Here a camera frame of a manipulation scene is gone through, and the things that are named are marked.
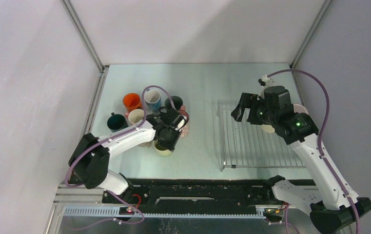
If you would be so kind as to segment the pink patterned mug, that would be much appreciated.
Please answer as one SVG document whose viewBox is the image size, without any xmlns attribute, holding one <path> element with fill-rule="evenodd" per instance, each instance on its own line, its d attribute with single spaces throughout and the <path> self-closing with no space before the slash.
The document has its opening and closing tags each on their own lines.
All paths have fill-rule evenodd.
<svg viewBox="0 0 371 234">
<path fill-rule="evenodd" d="M 184 110 L 179 110 L 179 113 L 182 114 L 183 117 L 185 118 L 185 124 L 182 127 L 182 129 L 181 129 L 180 137 L 185 137 L 188 134 L 188 131 L 189 131 L 189 120 L 190 120 L 190 117 L 189 117 L 189 114 L 186 111 L 184 111 Z"/>
</svg>

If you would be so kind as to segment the pale green cup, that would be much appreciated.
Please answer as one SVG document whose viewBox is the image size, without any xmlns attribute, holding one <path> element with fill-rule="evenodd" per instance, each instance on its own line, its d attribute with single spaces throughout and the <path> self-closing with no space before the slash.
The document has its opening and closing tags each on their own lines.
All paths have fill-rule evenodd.
<svg viewBox="0 0 371 234">
<path fill-rule="evenodd" d="M 153 147 L 156 153 L 161 157 L 168 157 L 173 153 L 172 151 L 160 146 L 157 141 L 153 141 Z"/>
</svg>

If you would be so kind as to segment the cream cup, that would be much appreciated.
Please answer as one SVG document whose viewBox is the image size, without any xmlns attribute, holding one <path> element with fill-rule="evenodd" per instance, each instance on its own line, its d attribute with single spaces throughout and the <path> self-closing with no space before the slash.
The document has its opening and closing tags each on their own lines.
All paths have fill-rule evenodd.
<svg viewBox="0 0 371 234">
<path fill-rule="evenodd" d="M 275 128 L 271 125 L 263 124 L 263 125 L 261 125 L 261 129 L 262 129 L 262 131 L 264 131 L 268 134 L 272 134 L 272 133 L 275 132 Z"/>
</svg>

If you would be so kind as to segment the pink cup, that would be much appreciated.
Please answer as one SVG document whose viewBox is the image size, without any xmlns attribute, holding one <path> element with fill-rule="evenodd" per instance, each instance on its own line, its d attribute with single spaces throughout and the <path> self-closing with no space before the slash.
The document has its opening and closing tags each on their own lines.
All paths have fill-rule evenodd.
<svg viewBox="0 0 371 234">
<path fill-rule="evenodd" d="M 128 115 L 127 119 L 130 124 L 134 125 L 143 120 L 145 113 L 142 109 L 134 109 Z"/>
</svg>

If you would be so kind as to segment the light blue mug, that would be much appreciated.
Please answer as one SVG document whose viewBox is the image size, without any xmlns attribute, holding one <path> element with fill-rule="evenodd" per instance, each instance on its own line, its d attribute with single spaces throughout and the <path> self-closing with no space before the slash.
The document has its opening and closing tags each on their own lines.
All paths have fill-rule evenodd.
<svg viewBox="0 0 371 234">
<path fill-rule="evenodd" d="M 158 90 L 147 89 L 144 94 L 147 107 L 152 112 L 158 112 L 161 107 L 161 93 Z"/>
</svg>

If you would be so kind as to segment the orange mug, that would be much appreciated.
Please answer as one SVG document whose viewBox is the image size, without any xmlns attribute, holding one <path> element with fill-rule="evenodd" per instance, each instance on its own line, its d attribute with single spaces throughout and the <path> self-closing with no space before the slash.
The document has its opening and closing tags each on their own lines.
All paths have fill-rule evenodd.
<svg viewBox="0 0 371 234">
<path fill-rule="evenodd" d="M 136 93 L 126 94 L 123 97 L 122 102 L 128 113 L 135 109 L 142 109 L 142 103 L 141 103 L 140 96 Z"/>
</svg>

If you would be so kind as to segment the white lilac mug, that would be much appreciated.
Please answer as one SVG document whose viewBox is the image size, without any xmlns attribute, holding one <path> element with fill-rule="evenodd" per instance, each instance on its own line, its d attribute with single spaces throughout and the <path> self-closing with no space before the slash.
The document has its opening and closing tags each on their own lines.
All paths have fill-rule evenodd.
<svg viewBox="0 0 371 234">
<path fill-rule="evenodd" d="M 307 108 L 301 104 L 293 104 L 293 110 L 295 113 L 305 113 L 309 114 Z"/>
</svg>

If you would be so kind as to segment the dark green mug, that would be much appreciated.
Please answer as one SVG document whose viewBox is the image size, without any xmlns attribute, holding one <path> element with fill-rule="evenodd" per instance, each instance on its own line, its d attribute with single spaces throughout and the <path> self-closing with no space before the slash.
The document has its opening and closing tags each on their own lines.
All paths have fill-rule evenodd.
<svg viewBox="0 0 371 234">
<path fill-rule="evenodd" d="M 112 133 L 128 127 L 125 116 L 115 113 L 111 113 L 111 116 L 107 119 L 106 125 Z"/>
</svg>

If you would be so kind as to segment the beige mug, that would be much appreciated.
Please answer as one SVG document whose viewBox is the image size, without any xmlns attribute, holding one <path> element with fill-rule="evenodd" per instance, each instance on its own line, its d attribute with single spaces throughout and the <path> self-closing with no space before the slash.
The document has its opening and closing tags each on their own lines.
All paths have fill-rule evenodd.
<svg viewBox="0 0 371 234">
<path fill-rule="evenodd" d="M 138 147 L 148 147 L 148 148 L 150 148 L 152 146 L 152 144 L 153 144 L 152 141 L 144 142 L 144 143 L 139 144 Z"/>
</svg>

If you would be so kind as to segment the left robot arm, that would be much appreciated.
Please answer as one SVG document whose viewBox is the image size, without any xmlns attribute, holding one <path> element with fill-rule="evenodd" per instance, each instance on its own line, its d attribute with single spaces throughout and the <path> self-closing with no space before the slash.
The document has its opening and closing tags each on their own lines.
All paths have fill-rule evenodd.
<svg viewBox="0 0 371 234">
<path fill-rule="evenodd" d="M 109 169 L 110 160 L 142 143 L 153 141 L 172 152 L 188 121 L 189 117 L 178 110 L 168 109 L 157 115 L 149 114 L 139 123 L 110 135 L 84 135 L 69 159 L 66 185 L 71 186 L 69 177 L 74 173 L 86 189 L 101 188 L 112 192 L 119 202 L 129 202 L 133 186 L 123 174 Z"/>
</svg>

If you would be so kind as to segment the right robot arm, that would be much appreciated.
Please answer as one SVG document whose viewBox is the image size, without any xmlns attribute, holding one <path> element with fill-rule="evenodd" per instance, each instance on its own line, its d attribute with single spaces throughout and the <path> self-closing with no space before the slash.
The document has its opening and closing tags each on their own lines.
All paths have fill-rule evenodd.
<svg viewBox="0 0 371 234">
<path fill-rule="evenodd" d="M 265 202 L 278 200 L 294 205 L 307 214 L 322 234 L 332 234 L 371 211 L 371 200 L 361 197 L 344 179 L 320 140 L 319 130 L 306 113 L 296 112 L 289 91 L 272 86 L 260 95 L 242 93 L 231 116 L 237 122 L 244 119 L 252 125 L 270 125 L 299 156 L 315 182 L 318 192 L 312 193 L 291 184 L 282 176 L 266 181 L 262 190 Z"/>
</svg>

